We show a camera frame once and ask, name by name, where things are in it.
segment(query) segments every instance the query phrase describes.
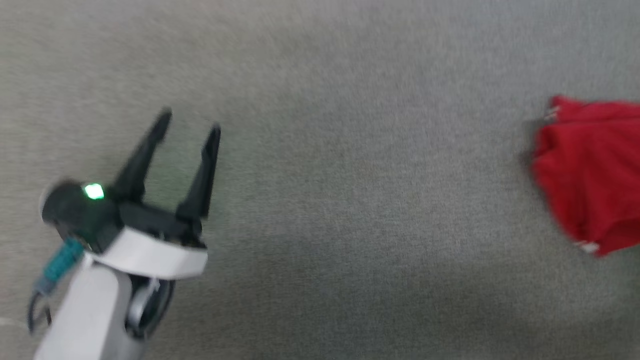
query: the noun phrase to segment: green light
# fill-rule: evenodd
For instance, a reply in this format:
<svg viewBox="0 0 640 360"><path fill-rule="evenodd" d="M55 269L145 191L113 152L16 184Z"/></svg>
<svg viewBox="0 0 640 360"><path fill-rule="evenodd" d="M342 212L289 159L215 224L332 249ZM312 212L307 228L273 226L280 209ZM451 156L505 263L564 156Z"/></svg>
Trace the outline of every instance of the green light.
<svg viewBox="0 0 640 360"><path fill-rule="evenodd" d="M84 186L84 193L89 196L90 199L98 200L104 197L104 192L100 184L89 184Z"/></svg>

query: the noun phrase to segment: red fabric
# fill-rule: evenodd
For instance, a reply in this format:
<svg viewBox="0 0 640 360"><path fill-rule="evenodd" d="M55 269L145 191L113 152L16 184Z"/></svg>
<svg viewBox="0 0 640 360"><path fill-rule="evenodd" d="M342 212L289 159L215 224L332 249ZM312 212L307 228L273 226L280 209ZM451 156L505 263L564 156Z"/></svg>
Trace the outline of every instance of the red fabric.
<svg viewBox="0 0 640 360"><path fill-rule="evenodd" d="M557 96L552 106L533 172L553 214L598 256L640 243L640 104Z"/></svg>

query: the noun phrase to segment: gray carpet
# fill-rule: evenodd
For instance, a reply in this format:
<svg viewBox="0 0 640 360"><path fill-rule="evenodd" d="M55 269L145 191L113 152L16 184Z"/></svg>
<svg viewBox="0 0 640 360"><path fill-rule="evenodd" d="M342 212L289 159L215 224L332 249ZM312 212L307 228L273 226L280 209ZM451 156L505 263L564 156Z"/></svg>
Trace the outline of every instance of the gray carpet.
<svg viewBox="0 0 640 360"><path fill-rule="evenodd" d="M0 358L59 244L174 108L147 200L223 137L205 275L149 359L638 359L640 249L593 259L526 167L547 99L638 99L637 0L2 0Z"/></svg>

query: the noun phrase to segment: folded red garment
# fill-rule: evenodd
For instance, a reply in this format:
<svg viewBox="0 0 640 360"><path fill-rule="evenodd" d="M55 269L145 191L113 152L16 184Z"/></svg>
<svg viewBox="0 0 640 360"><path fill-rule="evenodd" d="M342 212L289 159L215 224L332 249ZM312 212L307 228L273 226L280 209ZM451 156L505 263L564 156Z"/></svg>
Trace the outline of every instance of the folded red garment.
<svg viewBox="0 0 640 360"><path fill-rule="evenodd" d="M533 172L563 229L603 256L640 243L640 104L552 100Z"/></svg>

